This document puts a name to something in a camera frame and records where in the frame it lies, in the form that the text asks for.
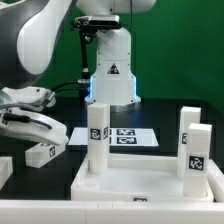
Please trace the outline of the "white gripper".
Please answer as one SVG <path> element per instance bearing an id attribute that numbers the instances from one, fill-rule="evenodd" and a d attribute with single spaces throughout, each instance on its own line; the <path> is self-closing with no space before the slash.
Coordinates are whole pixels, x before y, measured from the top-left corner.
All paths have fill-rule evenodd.
<path id="1" fill-rule="evenodd" d="M 68 141 L 67 127 L 42 114 L 14 110 L 0 112 L 0 136 L 59 146 Z"/>

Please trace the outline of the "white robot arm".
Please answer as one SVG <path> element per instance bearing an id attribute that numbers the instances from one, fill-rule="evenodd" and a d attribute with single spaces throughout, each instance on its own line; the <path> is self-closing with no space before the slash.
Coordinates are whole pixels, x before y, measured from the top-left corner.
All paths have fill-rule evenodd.
<path id="1" fill-rule="evenodd" d="M 156 0 L 0 0 L 0 136 L 61 145 L 64 124 L 41 113 L 54 97 L 48 90 L 34 100 L 39 84 L 62 81 L 81 68 L 80 46 L 94 38 L 109 68 L 121 70 L 109 80 L 112 106 L 138 103 L 131 72 L 131 35 L 122 14 L 151 10 Z"/>

